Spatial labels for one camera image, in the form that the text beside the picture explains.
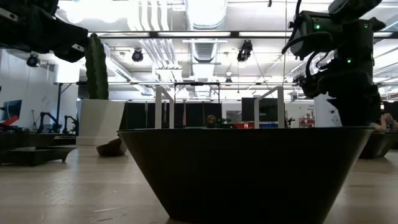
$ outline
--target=cable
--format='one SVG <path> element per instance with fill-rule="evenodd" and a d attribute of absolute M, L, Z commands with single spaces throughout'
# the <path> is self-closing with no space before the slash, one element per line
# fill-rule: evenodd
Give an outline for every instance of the cable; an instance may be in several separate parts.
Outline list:
<path fill-rule="evenodd" d="M 287 0 L 285 0 L 285 30 L 287 30 Z M 287 44 L 286 40 L 287 40 L 287 32 L 285 33 L 285 45 Z M 285 73 L 286 73 L 286 55 L 284 55 L 284 71 L 283 71 L 284 78 L 282 79 L 282 87 L 284 87 L 285 84 L 285 79 L 286 79 Z"/>
<path fill-rule="evenodd" d="M 293 21 L 293 32 L 292 32 L 292 35 L 290 35 L 288 42 L 293 40 L 294 36 L 296 35 L 297 29 L 299 28 L 299 14 L 300 14 L 301 1 L 302 0 L 298 0 L 297 4 L 296 4 L 295 18 Z"/>
<path fill-rule="evenodd" d="M 311 54 L 310 58 L 308 59 L 307 64 L 305 65 L 305 76 L 306 77 L 312 75 L 311 71 L 310 71 L 310 65 L 311 65 L 311 62 L 312 62 L 313 58 L 315 58 L 315 56 L 317 56 L 317 54 L 319 54 L 319 51 L 314 51 Z"/>
<path fill-rule="evenodd" d="M 300 6 L 301 6 L 301 0 L 298 0 L 296 4 L 296 16 L 300 14 Z"/>
<path fill-rule="evenodd" d="M 261 77 L 262 77 L 262 79 L 264 80 L 264 83 L 266 84 L 268 90 L 271 90 L 271 89 L 268 87 L 268 83 L 267 83 L 267 81 L 266 81 L 266 78 L 264 78 L 264 74 L 262 73 L 262 70 L 261 70 L 261 67 L 260 67 L 260 65 L 259 65 L 259 62 L 257 61 L 256 54 L 254 53 L 254 51 L 252 51 L 252 52 L 253 52 L 254 59 L 256 60 L 257 67 L 259 67 Z"/>
<path fill-rule="evenodd" d="M 327 53 L 321 58 L 321 60 L 319 60 L 319 61 L 315 64 L 315 66 L 316 66 L 317 69 L 322 69 L 322 68 L 320 68 L 320 67 L 318 66 L 318 64 L 319 64 L 319 62 L 321 62 L 322 60 L 324 60 L 324 59 L 329 55 L 329 53 L 330 53 L 330 52 L 327 52 Z"/>
<path fill-rule="evenodd" d="M 311 37 L 315 37 L 315 36 L 322 36 L 322 35 L 327 35 L 331 40 L 333 40 L 333 37 L 331 36 L 331 34 L 330 34 L 329 32 L 325 32 L 325 31 L 313 32 L 313 33 L 311 33 L 311 34 L 307 34 L 307 35 L 301 36 L 301 37 L 299 37 L 299 38 L 297 38 L 297 39 L 294 39 L 294 40 L 288 42 L 288 43 L 285 45 L 285 47 L 282 49 L 282 54 L 285 54 L 286 51 L 287 51 L 291 46 L 293 46 L 293 45 L 295 45 L 295 44 L 297 44 L 297 43 L 299 43 L 299 42 L 301 42 L 301 41 L 304 41 L 304 40 L 307 39 L 307 38 L 311 38 Z"/>

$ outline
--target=fluorescent light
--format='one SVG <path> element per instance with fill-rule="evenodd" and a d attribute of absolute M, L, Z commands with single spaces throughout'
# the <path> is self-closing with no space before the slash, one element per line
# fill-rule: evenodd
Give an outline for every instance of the fluorescent light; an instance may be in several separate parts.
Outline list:
<path fill-rule="evenodd" d="M 255 85 L 256 83 L 252 82 L 247 82 L 247 83 L 227 83 L 227 82 L 223 82 L 220 83 L 220 85 Z"/>
<path fill-rule="evenodd" d="M 240 37 L 290 37 L 291 32 L 239 32 Z"/>
<path fill-rule="evenodd" d="M 133 85 L 174 85 L 172 82 L 134 82 Z"/>
<path fill-rule="evenodd" d="M 182 40 L 184 44 L 217 44 L 228 43 L 228 40 Z"/>
<path fill-rule="evenodd" d="M 131 85 L 129 82 L 110 82 L 109 85 Z"/>
<path fill-rule="evenodd" d="M 187 31 L 187 32 L 159 32 L 159 37 L 229 37 L 230 32 L 215 31 Z"/>
<path fill-rule="evenodd" d="M 96 32 L 100 38 L 149 37 L 148 32 Z"/>
<path fill-rule="evenodd" d="M 374 37 L 389 37 L 392 35 L 392 32 L 375 32 Z"/>

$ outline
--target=white post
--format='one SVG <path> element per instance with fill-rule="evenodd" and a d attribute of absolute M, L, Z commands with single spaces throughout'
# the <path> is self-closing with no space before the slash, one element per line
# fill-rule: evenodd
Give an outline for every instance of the white post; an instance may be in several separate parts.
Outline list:
<path fill-rule="evenodd" d="M 285 99 L 284 99 L 284 88 L 278 86 L 278 128 L 285 127 Z"/>
<path fill-rule="evenodd" d="M 277 91 L 278 93 L 278 128 L 285 128 L 285 102 L 284 102 L 284 88 L 282 86 L 277 86 L 268 91 L 266 94 L 260 96 L 254 100 L 254 128 L 260 128 L 260 100 L 264 99 L 266 96 Z"/>
<path fill-rule="evenodd" d="M 169 128 L 174 128 L 174 99 L 162 86 L 156 87 L 155 95 L 155 129 L 162 129 L 162 95 L 170 101 Z"/>

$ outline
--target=red object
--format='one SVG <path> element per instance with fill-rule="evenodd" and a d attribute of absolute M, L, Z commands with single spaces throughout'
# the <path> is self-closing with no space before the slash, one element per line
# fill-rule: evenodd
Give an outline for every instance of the red object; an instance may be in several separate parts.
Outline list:
<path fill-rule="evenodd" d="M 300 124 L 315 124 L 315 120 L 314 119 L 300 120 Z"/>
<path fill-rule="evenodd" d="M 253 129 L 254 128 L 254 123 L 234 124 L 234 127 L 238 128 L 238 129 Z"/>
<path fill-rule="evenodd" d="M 4 122 L 3 122 L 3 124 L 6 124 L 6 125 L 12 125 L 12 124 L 14 124 L 15 122 L 17 122 L 19 120 L 19 118 L 18 118 L 18 116 L 12 116 L 10 119 L 8 119 L 8 120 L 5 120 Z"/>

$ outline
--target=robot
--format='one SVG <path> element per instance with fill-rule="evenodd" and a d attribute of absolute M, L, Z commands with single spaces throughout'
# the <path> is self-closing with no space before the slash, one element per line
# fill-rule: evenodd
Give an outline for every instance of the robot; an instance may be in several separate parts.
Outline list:
<path fill-rule="evenodd" d="M 359 19 L 380 2 L 334 0 L 328 13 L 319 13 L 299 12 L 298 0 L 295 19 L 289 23 L 293 31 L 282 53 L 290 49 L 300 60 L 310 55 L 305 76 L 295 82 L 306 96 L 330 96 L 327 101 L 338 109 L 343 126 L 367 126 L 381 114 L 380 95 L 373 83 L 373 35 L 386 25 L 374 17 Z M 334 59 L 311 74 L 310 64 L 321 52 L 334 52 Z"/>
<path fill-rule="evenodd" d="M 0 0 L 0 48 L 53 52 L 67 62 L 85 56 L 88 30 L 55 17 L 58 0 Z M 37 57 L 27 64 L 36 67 Z"/>

